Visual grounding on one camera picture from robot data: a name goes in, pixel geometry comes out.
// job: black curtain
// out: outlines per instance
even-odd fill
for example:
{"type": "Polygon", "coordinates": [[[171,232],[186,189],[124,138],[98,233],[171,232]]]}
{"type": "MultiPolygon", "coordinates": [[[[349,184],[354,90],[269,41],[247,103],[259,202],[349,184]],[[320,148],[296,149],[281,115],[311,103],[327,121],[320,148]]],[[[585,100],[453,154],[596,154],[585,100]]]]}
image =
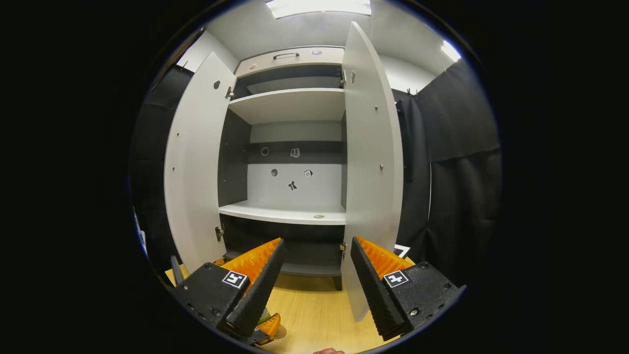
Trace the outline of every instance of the black curtain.
{"type": "Polygon", "coordinates": [[[474,276],[496,225],[501,153],[491,106],[464,60],[417,95],[394,90],[394,97],[403,101],[400,119],[411,127],[414,148],[397,243],[462,285],[474,276]]]}
{"type": "Polygon", "coordinates": [[[170,255],[181,259],[170,233],[164,202],[164,156],[170,125],[192,72],[169,69],[142,104],[129,161],[131,201],[147,237],[148,258],[166,280],[170,255]]]}

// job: ceiling light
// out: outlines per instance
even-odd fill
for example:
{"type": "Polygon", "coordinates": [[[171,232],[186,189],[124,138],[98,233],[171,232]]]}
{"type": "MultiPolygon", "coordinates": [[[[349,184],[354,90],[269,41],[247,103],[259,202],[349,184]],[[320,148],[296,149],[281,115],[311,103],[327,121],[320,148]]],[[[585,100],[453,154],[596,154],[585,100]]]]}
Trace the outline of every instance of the ceiling light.
{"type": "Polygon", "coordinates": [[[444,52],[445,55],[449,56],[454,62],[461,59],[461,55],[457,52],[457,50],[446,41],[443,41],[441,51],[444,52]]]}
{"type": "Polygon", "coordinates": [[[268,1],[267,6],[275,18],[323,11],[371,15],[369,0],[273,0],[268,1]]]}

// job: drawer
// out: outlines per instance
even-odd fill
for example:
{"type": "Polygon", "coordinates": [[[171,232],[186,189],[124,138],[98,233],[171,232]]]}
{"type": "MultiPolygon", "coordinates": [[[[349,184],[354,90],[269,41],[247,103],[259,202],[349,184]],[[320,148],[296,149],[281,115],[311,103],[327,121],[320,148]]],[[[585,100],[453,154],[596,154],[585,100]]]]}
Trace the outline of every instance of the drawer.
{"type": "Polygon", "coordinates": [[[236,77],[241,78],[255,72],[287,66],[341,65],[344,52],[345,49],[342,47],[301,47],[278,50],[241,61],[236,69],[236,77]]]}

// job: drawer handle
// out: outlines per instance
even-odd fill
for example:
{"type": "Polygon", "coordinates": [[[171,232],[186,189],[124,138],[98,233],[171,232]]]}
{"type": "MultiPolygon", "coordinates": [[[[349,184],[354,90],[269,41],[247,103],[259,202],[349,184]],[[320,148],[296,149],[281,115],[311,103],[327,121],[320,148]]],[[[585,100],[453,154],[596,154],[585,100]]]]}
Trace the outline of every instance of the drawer handle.
{"type": "Polygon", "coordinates": [[[289,54],[294,54],[296,57],[299,57],[299,53],[295,52],[295,53],[283,53],[283,54],[277,54],[276,56],[273,57],[273,60],[277,59],[277,57],[280,57],[282,55],[289,55],[289,54]]]}

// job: open cabinet door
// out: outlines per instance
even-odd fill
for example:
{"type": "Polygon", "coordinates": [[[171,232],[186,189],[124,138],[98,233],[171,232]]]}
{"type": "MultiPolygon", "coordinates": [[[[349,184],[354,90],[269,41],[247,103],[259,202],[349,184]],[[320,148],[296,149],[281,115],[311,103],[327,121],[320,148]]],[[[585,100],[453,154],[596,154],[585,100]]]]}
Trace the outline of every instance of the open cabinet door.
{"type": "Polygon", "coordinates": [[[218,150],[236,77],[210,53],[186,87],[170,126],[164,197],[172,238],[190,273],[225,254],[215,228],[218,214],[218,150]]]}
{"type": "Polygon", "coordinates": [[[356,22],[347,35],[343,71],[347,204],[341,273],[354,319],[361,321],[369,308],[350,256],[352,238],[360,236],[393,251],[402,208],[402,141],[384,67],[356,22]]]}

